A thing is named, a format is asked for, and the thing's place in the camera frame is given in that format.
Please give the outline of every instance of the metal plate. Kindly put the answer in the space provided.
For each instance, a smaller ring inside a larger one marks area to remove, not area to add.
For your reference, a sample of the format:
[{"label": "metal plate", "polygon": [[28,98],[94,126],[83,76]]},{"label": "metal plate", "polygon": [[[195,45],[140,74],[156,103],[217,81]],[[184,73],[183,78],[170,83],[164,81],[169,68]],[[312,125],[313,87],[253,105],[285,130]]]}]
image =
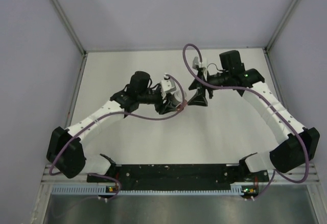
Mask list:
[{"label": "metal plate", "polygon": [[[52,195],[60,215],[85,196]],[[315,224],[306,186],[272,186],[258,200],[240,196],[121,196],[107,204],[88,199],[55,219],[48,210],[44,224]]]}]

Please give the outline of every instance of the white arm link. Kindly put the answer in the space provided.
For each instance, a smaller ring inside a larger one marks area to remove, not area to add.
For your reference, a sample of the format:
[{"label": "white arm link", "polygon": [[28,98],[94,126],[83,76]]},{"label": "white arm link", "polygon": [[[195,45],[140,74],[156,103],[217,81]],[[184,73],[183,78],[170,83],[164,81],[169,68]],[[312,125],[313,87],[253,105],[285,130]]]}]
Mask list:
[{"label": "white arm link", "polygon": [[[283,107],[283,105],[272,94],[266,83],[255,83],[251,89],[263,95],[271,103],[271,105],[292,125],[297,133],[303,132],[304,125],[293,118],[286,108]],[[245,91],[243,98],[249,102],[255,110],[257,110],[273,132],[279,144],[288,139],[288,134],[293,134],[292,131],[272,111],[272,109],[257,95]]]},{"label": "white arm link", "polygon": [[124,111],[124,109],[122,109],[117,102],[109,100],[92,115],[88,116],[81,122],[68,127],[68,133],[71,136],[74,136],[79,131],[81,131],[81,129],[86,127],[91,122],[95,121],[96,123],[91,128],[87,129],[85,132],[79,135],[79,138],[81,139],[80,143],[82,144],[83,149],[85,150],[86,146],[93,140],[94,137],[100,134],[105,128],[107,128],[112,123],[123,119],[124,114],[109,116],[100,121],[98,121],[98,118],[105,114],[115,113],[117,111]]},{"label": "white arm link", "polygon": [[[263,95],[271,105],[292,125],[297,133],[303,132],[304,125],[298,122],[293,116],[283,107],[283,105],[276,99],[272,94],[266,83],[258,82],[253,85],[252,90]],[[272,111],[270,106],[268,106],[262,99],[257,95],[245,91],[243,98],[249,102],[254,109],[260,114],[266,124],[269,126],[273,132],[277,142],[281,144],[289,137],[288,135],[293,132],[287,127]],[[248,166],[250,172],[258,172],[261,170],[274,169],[273,164],[270,161],[269,151],[259,152],[252,156],[249,156],[245,160],[246,165]]]}]

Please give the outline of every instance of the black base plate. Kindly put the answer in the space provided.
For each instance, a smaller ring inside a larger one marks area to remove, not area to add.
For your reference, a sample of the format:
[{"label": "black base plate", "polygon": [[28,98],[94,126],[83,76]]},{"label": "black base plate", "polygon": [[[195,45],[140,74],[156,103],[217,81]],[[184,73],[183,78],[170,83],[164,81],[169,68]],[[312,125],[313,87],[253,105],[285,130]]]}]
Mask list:
[{"label": "black base plate", "polygon": [[[119,180],[122,190],[157,191],[200,191],[229,190],[234,182],[269,181],[266,171],[248,175],[239,175],[238,166],[226,164],[155,164],[155,165],[111,165],[107,176]],[[89,176],[87,182],[103,183],[109,180]]]}]

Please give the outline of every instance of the wire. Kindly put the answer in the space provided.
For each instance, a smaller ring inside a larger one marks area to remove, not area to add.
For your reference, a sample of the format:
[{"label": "wire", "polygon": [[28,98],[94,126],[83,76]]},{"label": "wire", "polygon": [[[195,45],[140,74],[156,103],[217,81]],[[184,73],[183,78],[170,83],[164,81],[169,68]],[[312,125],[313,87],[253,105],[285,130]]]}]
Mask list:
[{"label": "wire", "polygon": [[[107,180],[111,180],[115,183],[117,183],[118,185],[118,190],[115,192],[115,194],[108,198],[108,200],[113,200],[117,197],[118,193],[120,192],[120,190],[122,189],[122,184],[120,183],[120,181],[116,180],[115,178],[112,178],[112,177],[109,177],[109,176],[106,176],[106,175],[100,175],[100,174],[93,174],[93,173],[90,173],[89,175],[91,176],[96,176],[96,177],[100,177],[100,178],[104,178],[104,179],[107,179]],[[54,204],[52,204],[52,207],[51,207],[51,214],[52,216],[55,218],[55,219],[59,219],[59,218],[62,218],[65,214],[67,214],[67,212],[69,212],[70,210],[72,210],[74,207],[76,207],[77,205],[79,205],[80,203],[86,201],[86,200],[89,200],[89,199],[94,199],[94,198],[99,198],[98,196],[89,196],[89,197],[85,197],[79,201],[77,201],[76,203],[74,203],[73,205],[69,206],[63,213],[61,213],[60,215],[56,215],[55,214],[55,210],[54,210]]]},{"label": "wire", "polygon": [[[183,91],[183,88],[181,86],[181,84],[171,75],[168,75],[168,77],[170,77],[171,79],[173,79],[173,81],[175,81],[181,91],[181,94],[182,94],[182,104],[184,104],[185,102],[185,94],[184,94],[184,91]],[[108,113],[108,114],[105,114],[101,117],[98,118],[98,121],[104,119],[104,118],[107,118],[109,116],[113,116],[113,115],[118,115],[118,114],[124,114],[124,115],[129,115],[129,116],[132,116],[132,117],[136,117],[136,118],[141,118],[141,119],[145,119],[145,120],[150,120],[150,121],[163,121],[163,120],[167,120],[167,119],[170,119],[170,118],[173,118],[175,116],[177,116],[181,111],[181,110],[178,110],[176,113],[168,116],[168,117],[164,117],[164,118],[147,118],[147,117],[143,117],[143,116],[140,116],[140,115],[137,115],[137,114],[132,114],[132,113],[128,113],[126,111],[117,111],[115,113]],[[60,174],[61,172],[57,172],[57,173],[53,173],[53,169],[55,168],[55,165],[57,164],[59,158],[61,157],[61,155],[63,154],[63,152],[67,149],[68,145],[70,144],[70,142],[72,142],[74,139],[76,139],[81,133],[85,132],[87,129],[89,129],[90,127],[92,127],[93,125],[95,124],[95,122],[91,122],[90,124],[88,124],[87,126],[85,126],[83,129],[81,129],[78,133],[76,133],[63,147],[62,149],[60,150],[60,152],[57,154],[56,158],[54,159],[54,161],[52,162],[52,165],[49,169],[49,175],[58,175]]]},{"label": "wire", "polygon": [[150,87],[149,89],[154,89],[156,87],[158,87],[160,85],[160,83],[157,83],[156,85],[154,85],[153,87]]},{"label": "wire", "polygon": [[208,66],[206,68],[208,69],[211,64],[213,64],[216,67],[216,69],[217,69],[218,72],[222,72],[223,71],[223,70],[218,69],[218,66],[215,63],[208,64]]},{"label": "wire", "polygon": [[183,60],[184,60],[184,63],[186,65],[186,68],[188,69],[188,71],[190,72],[190,74],[198,81],[200,82],[201,84],[207,86],[207,87],[210,87],[212,89],[238,89],[238,90],[244,90],[244,91],[248,91],[248,92],[251,92],[257,96],[259,96],[259,98],[261,98],[272,110],[273,112],[278,116],[279,119],[281,119],[284,124],[289,127],[289,129],[294,133],[294,135],[296,136],[296,138],[298,139],[302,149],[303,149],[303,153],[304,153],[304,156],[305,156],[305,163],[306,163],[306,169],[305,169],[305,174],[303,176],[302,179],[296,181],[296,180],[293,180],[293,179],[290,179],[288,177],[286,177],[285,175],[283,175],[281,172],[279,172],[278,170],[275,170],[279,175],[281,175],[281,177],[283,177],[284,179],[292,182],[292,183],[303,183],[306,181],[306,179],[308,178],[308,175],[309,175],[309,156],[308,156],[308,152],[307,152],[307,149],[306,149],[306,145],[304,143],[304,141],[302,140],[302,138],[300,137],[300,135],[296,132],[296,130],[293,128],[293,126],[275,109],[275,107],[273,107],[271,105],[271,103],[263,96],[261,95],[260,93],[250,89],[250,88],[247,88],[247,87],[239,87],[239,86],[225,86],[225,87],[221,87],[221,86],[214,86],[214,85],[211,85],[209,83],[206,83],[204,82],[203,80],[201,80],[197,75],[194,74],[194,72],[192,71],[191,67],[189,66],[188,64],[188,61],[187,61],[187,58],[186,58],[186,49],[188,47],[193,47],[196,52],[198,53],[199,55],[199,58],[200,58],[200,62],[202,62],[202,55],[201,55],[201,52],[199,50],[199,48],[197,46],[195,46],[194,44],[192,43],[188,43],[184,46],[183,48]]},{"label": "wire", "polygon": [[258,181],[258,177],[257,176],[254,177],[254,187],[256,189],[259,189],[259,181]]},{"label": "wire", "polygon": [[257,196],[253,197],[253,199],[257,199],[258,197],[261,197],[268,190],[270,184],[273,182],[273,180],[275,178],[275,174],[276,174],[276,172],[274,170],[268,184],[265,186],[265,188],[261,192],[259,192],[259,194]]},{"label": "wire", "polygon": [[151,85],[152,85],[152,79],[150,78],[150,84],[149,84],[148,88],[150,88]]},{"label": "wire", "polygon": [[[177,81],[177,79],[175,79],[173,76],[169,75],[169,74],[166,74],[169,78],[173,79],[179,89],[181,90],[181,94],[182,94],[182,104],[184,104],[185,102],[185,94],[184,94],[184,91],[183,91],[183,88],[181,86],[181,84]],[[165,118],[147,118],[147,117],[143,117],[143,116],[140,116],[140,115],[136,115],[136,114],[132,114],[132,113],[127,113],[125,111],[118,111],[116,113],[109,113],[109,114],[105,114],[101,117],[98,118],[98,121],[106,118],[106,117],[109,117],[109,116],[112,116],[112,115],[118,115],[118,114],[125,114],[125,115],[129,115],[129,116],[133,116],[133,117],[137,117],[137,118],[141,118],[141,119],[145,119],[145,120],[150,120],[150,121],[163,121],[163,120],[167,120],[167,119],[170,119],[170,118],[173,118],[175,116],[177,116],[180,112],[182,111],[181,110],[178,110],[176,113],[168,116],[168,117],[165,117]],[[90,124],[88,124],[86,127],[84,127],[82,130],[80,130],[76,135],[74,135],[63,147],[62,149],[60,150],[60,152],[58,153],[58,155],[56,156],[56,158],[54,159],[50,169],[49,169],[49,175],[58,175],[58,174],[61,174],[61,172],[57,172],[57,173],[53,173],[53,169],[55,167],[55,165],[57,164],[59,158],[61,157],[61,155],[63,154],[63,152],[67,149],[68,145],[70,144],[70,142],[72,142],[75,138],[77,138],[81,133],[83,133],[84,131],[86,131],[87,129],[89,129],[90,127],[92,127],[93,125],[95,124],[95,122],[91,122]],[[116,182],[119,186],[118,190],[116,191],[115,195],[113,195],[111,198],[109,198],[109,200],[113,200],[115,199],[117,196],[118,196],[118,193],[120,192],[120,190],[122,189],[122,184],[120,183],[120,181],[118,181],[117,179],[115,178],[112,178],[112,177],[109,177],[109,176],[106,176],[106,175],[101,175],[101,174],[95,174],[95,173],[89,173],[88,175],[91,175],[91,176],[95,176],[95,177],[100,177],[100,178],[104,178],[104,179],[107,179],[107,180],[111,180],[113,182]],[[52,206],[51,208],[51,212],[52,212],[52,215],[54,218],[56,219],[59,219],[61,218],[62,216],[64,216],[67,212],[69,212],[71,209],[73,209],[75,206],[77,206],[78,204],[88,200],[88,199],[93,199],[93,198],[97,198],[95,196],[90,196],[90,197],[86,197],[86,198],[83,198],[82,200],[76,202],[75,204],[73,204],[72,206],[70,206],[65,212],[61,213],[60,215],[56,215],[54,213],[54,208]]]}]

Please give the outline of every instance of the gray wall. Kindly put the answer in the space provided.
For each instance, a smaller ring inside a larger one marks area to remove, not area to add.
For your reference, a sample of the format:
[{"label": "gray wall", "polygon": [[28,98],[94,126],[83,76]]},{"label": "gray wall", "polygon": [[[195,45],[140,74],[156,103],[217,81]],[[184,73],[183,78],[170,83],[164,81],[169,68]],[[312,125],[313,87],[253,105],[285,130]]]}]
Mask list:
[{"label": "gray wall", "polygon": [[28,223],[81,56],[49,0],[0,0],[0,223]]},{"label": "gray wall", "polygon": [[327,0],[302,0],[270,57],[291,112],[321,134],[315,163],[327,193]]},{"label": "gray wall", "polygon": [[291,0],[59,0],[87,50],[264,47]]}]

